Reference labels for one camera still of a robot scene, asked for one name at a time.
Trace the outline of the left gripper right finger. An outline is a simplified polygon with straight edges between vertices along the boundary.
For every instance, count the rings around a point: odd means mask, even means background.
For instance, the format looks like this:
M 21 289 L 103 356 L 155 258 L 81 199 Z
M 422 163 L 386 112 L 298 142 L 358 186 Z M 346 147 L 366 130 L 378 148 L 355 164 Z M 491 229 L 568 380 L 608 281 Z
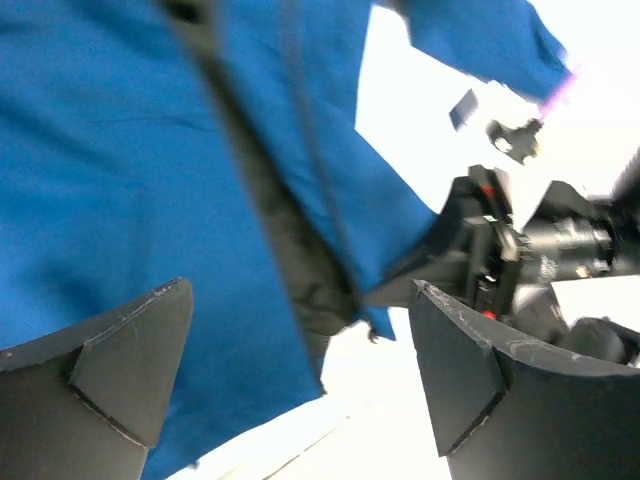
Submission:
M 413 343 L 455 479 L 635 479 L 639 372 L 559 348 L 418 281 Z

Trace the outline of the blue hooded zip jacket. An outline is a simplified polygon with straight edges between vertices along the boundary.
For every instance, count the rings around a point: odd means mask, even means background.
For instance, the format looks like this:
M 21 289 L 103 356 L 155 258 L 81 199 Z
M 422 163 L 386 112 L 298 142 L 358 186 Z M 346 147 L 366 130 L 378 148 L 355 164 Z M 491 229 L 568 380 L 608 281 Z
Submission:
M 369 1 L 5 1 L 1 344 L 174 277 L 195 309 L 145 479 L 322 391 L 312 341 L 437 214 L 356 131 Z

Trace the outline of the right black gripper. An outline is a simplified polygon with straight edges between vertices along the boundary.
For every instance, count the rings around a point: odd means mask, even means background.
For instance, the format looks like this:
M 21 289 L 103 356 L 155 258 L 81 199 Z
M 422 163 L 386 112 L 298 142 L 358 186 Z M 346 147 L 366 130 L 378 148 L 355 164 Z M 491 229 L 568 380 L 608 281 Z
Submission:
M 407 307 L 425 281 L 494 319 L 509 314 L 521 285 L 548 285 L 608 274 L 614 236 L 603 221 L 567 209 L 544 213 L 523 230 L 495 171 L 479 165 L 454 180 L 432 229 L 434 254 L 394 270 L 362 303 Z

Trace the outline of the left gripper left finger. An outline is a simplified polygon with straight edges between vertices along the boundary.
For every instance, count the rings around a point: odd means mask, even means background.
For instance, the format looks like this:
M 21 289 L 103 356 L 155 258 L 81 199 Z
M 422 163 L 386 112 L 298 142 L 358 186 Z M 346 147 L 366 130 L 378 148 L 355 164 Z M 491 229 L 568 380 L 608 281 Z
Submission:
M 171 280 L 1 352 L 4 479 L 138 479 L 156 447 L 193 313 Z

